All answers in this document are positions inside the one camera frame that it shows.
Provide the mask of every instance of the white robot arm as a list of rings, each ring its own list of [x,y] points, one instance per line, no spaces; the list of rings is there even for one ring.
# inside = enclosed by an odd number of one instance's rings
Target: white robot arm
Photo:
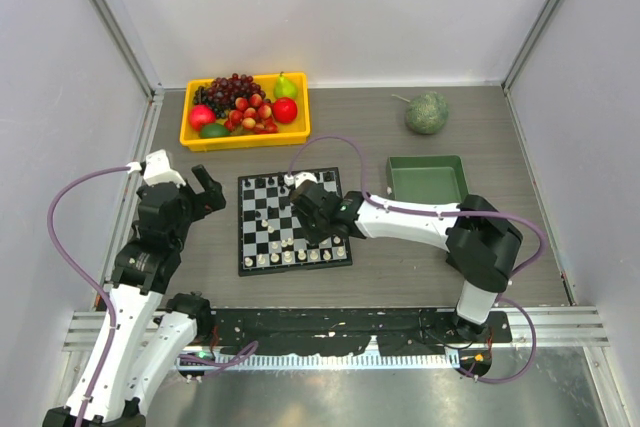
[[[226,201],[222,186],[201,165],[192,169],[204,189],[196,194],[171,169],[164,150],[129,167],[143,173],[146,185],[137,192],[140,203],[138,220],[132,225],[134,235],[116,256],[111,276],[114,288],[110,299],[117,325],[111,349],[91,399],[85,399],[87,384],[99,368],[111,330],[107,316],[80,382],[64,407],[47,412],[43,427],[72,427],[85,401],[83,426],[143,427],[151,399],[175,358],[213,327],[208,300],[178,294],[167,303],[167,313],[153,340],[138,355],[142,336],[180,265],[180,252],[191,224],[223,209]]]
[[[307,241],[341,237],[393,237],[432,245],[448,252],[447,262],[465,278],[455,312],[455,329],[469,341],[487,337],[486,321],[496,297],[506,290],[522,234],[504,219],[438,217],[402,213],[495,211],[485,199],[469,195],[461,204],[424,205],[397,202],[360,192],[344,198],[327,192],[309,172],[296,174],[290,195]]]

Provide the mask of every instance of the green pear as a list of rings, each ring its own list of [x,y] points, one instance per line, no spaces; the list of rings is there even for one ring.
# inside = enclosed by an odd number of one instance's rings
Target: green pear
[[[284,76],[284,72],[280,72],[280,75],[276,79],[276,86],[273,88],[273,96],[276,99],[279,99],[280,97],[295,99],[296,95],[298,95],[298,88],[296,87],[296,84],[287,79]]]

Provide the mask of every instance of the white wall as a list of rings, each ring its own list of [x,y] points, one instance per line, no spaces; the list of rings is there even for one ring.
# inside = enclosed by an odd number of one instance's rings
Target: white wall
[[[316,86],[500,81],[544,0],[122,0],[165,87],[302,70]]]
[[[634,409],[640,404],[638,32],[638,0],[564,0],[513,89],[560,260],[579,300],[594,303],[604,319]]]
[[[126,163],[143,110],[88,0],[0,0],[2,425],[41,425],[71,315],[92,298],[49,242],[49,202],[72,179]],[[60,204],[60,237],[94,275],[123,180],[96,180]]]

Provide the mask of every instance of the metal frame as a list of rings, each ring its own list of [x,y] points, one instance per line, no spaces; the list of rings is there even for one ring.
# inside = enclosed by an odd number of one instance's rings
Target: metal frame
[[[497,308],[494,310],[507,313],[514,338],[511,344],[495,344],[495,348],[531,345],[529,325],[517,309]],[[609,346],[609,340],[595,307],[529,307],[527,313],[536,326],[539,347]],[[164,311],[159,310],[155,315],[162,316]],[[90,351],[98,338],[104,316],[104,312],[76,312],[71,320],[63,350],[65,352]],[[143,342],[151,340],[157,328],[157,324],[149,322]],[[200,350],[200,347],[187,350],[197,351]]]
[[[544,32],[544,30],[546,29],[547,24],[551,20],[551,17],[553,16],[554,12],[557,10],[561,2],[562,0],[545,1],[544,7],[540,11],[540,14],[538,14],[538,18],[529,30],[527,38],[525,39],[524,44],[522,44],[518,55],[516,55],[516,58],[513,61],[511,68],[509,69],[509,73],[507,74],[507,77],[502,84],[502,88],[504,89],[505,93],[508,93],[511,90],[511,87],[520,75],[520,72],[527,62],[527,59],[531,55],[531,52],[533,51],[535,45],[538,43],[538,39],[542,35],[542,32]]]
[[[494,348],[520,349],[531,347],[530,331],[524,316],[514,308],[496,309],[507,313],[513,334],[510,344],[494,344]],[[609,359],[610,346],[602,321],[595,307],[529,307],[527,312],[536,327],[538,348],[583,347],[585,358],[589,364],[603,411],[609,425],[626,427],[632,425],[629,412],[624,405],[618,387],[614,366]],[[164,315],[159,310],[157,316]],[[89,354],[97,339],[104,320],[104,312],[76,312],[73,316],[69,332],[65,339],[64,351],[68,355],[68,365],[61,383],[58,404],[62,405],[79,380]],[[152,339],[157,324],[150,322],[141,342],[141,347]],[[189,346],[184,353],[207,350],[200,346]],[[220,354],[216,350],[219,361],[228,360],[230,356]],[[381,370],[381,369],[442,369],[451,368],[455,359],[444,355],[381,357],[378,353],[375,338],[361,356],[300,357],[255,356],[246,363],[230,370],[235,371],[303,371],[303,370]],[[182,367],[183,370],[202,371],[202,367]]]
[[[138,85],[147,96],[148,99],[152,99],[155,94],[155,88],[152,86],[151,82],[147,78],[138,58],[136,57],[135,52],[131,48],[127,37],[124,35],[124,32],[120,28],[118,21],[116,20],[115,15],[113,15],[113,11],[109,7],[109,4],[106,0],[89,0],[93,7],[96,9],[96,13],[100,20],[104,23],[107,32],[113,39],[116,44],[116,47],[124,57],[125,62],[127,63],[129,69],[133,76],[138,81]]]

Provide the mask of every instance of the avocado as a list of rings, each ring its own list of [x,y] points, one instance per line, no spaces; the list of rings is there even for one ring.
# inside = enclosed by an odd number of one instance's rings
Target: avocado
[[[230,132],[222,124],[207,124],[200,130],[201,139],[215,139],[216,137],[226,137]]]
[[[418,134],[435,134],[449,118],[449,105],[444,96],[436,92],[427,92],[411,100],[394,97],[409,103],[404,119],[407,126]]]

